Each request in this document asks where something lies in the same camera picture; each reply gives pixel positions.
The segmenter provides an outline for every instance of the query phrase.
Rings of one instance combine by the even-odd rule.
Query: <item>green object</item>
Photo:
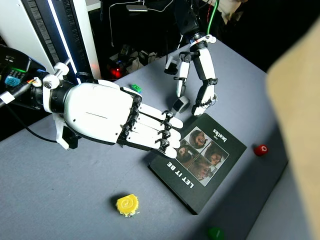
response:
[[[206,31],[206,34],[210,34],[211,23],[212,23],[212,20],[214,19],[214,16],[216,14],[218,6],[219,6],[219,0],[216,0],[214,8],[213,8],[213,11],[212,11],[212,14],[211,14],[211,18],[210,18],[210,21],[209,21],[209,25],[208,25],[208,29]]]
[[[26,71],[23,71],[23,70],[21,70],[21,69],[18,69],[18,68],[15,68],[15,67],[13,67],[13,68],[11,68],[12,70],[15,70],[15,71],[18,71],[18,72],[20,72],[20,73],[26,73]]]
[[[132,84],[132,90],[135,90],[138,94],[141,93],[142,89],[137,84]]]
[[[224,240],[225,234],[219,227],[212,227],[208,230],[208,237],[211,240]]]

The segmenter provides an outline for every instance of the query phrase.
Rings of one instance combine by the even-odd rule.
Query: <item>yellow swirl toy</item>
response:
[[[135,195],[130,194],[128,196],[119,198],[116,201],[115,206],[118,209],[119,213],[121,213],[125,217],[131,217],[136,214],[136,210],[139,207],[139,201]]]

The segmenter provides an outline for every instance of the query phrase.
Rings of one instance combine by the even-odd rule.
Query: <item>black book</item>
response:
[[[207,114],[181,137],[176,159],[157,156],[149,167],[199,214],[247,147]]]

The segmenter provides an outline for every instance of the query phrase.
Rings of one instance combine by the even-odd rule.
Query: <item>red wire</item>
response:
[[[208,9],[208,15],[207,15],[207,17],[206,17],[207,23],[209,23],[209,15],[210,15],[210,9],[211,9],[211,2],[210,2],[209,9]]]

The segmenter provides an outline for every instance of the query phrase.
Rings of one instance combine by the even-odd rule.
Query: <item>green light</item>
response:
[[[16,71],[18,71],[18,72],[20,72],[20,73],[26,73],[26,71],[23,71],[23,70],[21,70],[21,69],[15,68],[15,67],[13,67],[12,70],[16,70]]]

